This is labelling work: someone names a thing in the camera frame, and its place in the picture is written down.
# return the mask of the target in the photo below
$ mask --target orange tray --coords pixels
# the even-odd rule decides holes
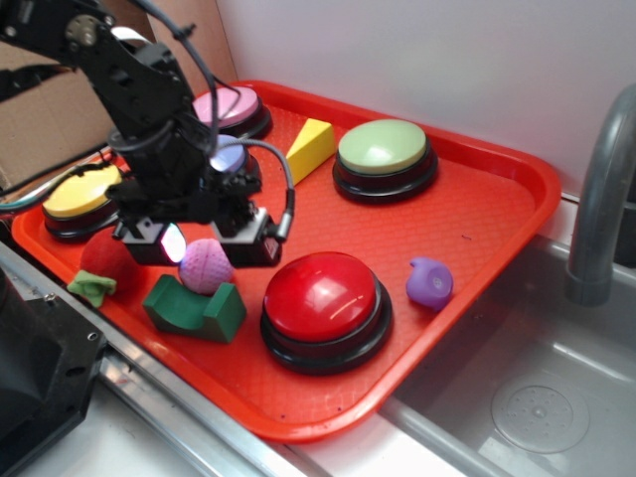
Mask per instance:
[[[281,85],[250,81],[270,109],[266,141],[286,152],[308,117],[334,125],[337,139],[352,127],[388,117]],[[100,311],[130,338],[202,395],[258,436],[307,442],[350,428],[374,412],[461,314],[532,238],[560,198],[554,170],[536,157],[421,125],[439,162],[433,185],[393,205],[348,202],[335,190],[333,158],[297,186],[296,218],[283,262],[337,250],[363,261],[388,289],[395,311],[391,337],[363,366],[339,375],[310,377],[283,369],[259,333],[261,300],[277,268],[241,269],[234,282],[247,318],[228,345],[157,331],[141,303],[162,273],[147,267],[134,290],[107,298]],[[253,149],[263,172],[255,197],[276,220],[284,205],[284,177],[269,152]],[[211,228],[185,225],[189,240],[212,237]],[[45,230],[40,209],[18,217],[15,240],[64,282],[78,272],[81,244],[62,244]],[[410,302],[405,284],[410,260],[444,262],[455,288],[434,313]]]

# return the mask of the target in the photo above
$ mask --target yellow block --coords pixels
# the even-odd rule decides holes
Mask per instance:
[[[307,119],[300,134],[287,152],[294,185],[336,153],[336,136],[331,124]]]

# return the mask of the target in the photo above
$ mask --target sink drain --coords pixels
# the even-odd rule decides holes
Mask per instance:
[[[587,404],[579,392],[549,375],[525,375],[495,393],[497,429],[513,444],[541,454],[577,445],[589,426]]]

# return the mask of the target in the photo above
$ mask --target green foam block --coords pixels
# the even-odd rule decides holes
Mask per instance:
[[[174,276],[162,275],[143,301],[158,330],[230,343],[247,313],[239,291],[222,283],[212,296],[199,295]]]

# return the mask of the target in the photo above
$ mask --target purple rubber duck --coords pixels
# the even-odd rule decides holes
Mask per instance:
[[[413,271],[406,282],[408,297],[434,311],[441,310],[450,301],[453,277],[442,262],[425,256],[410,261]]]

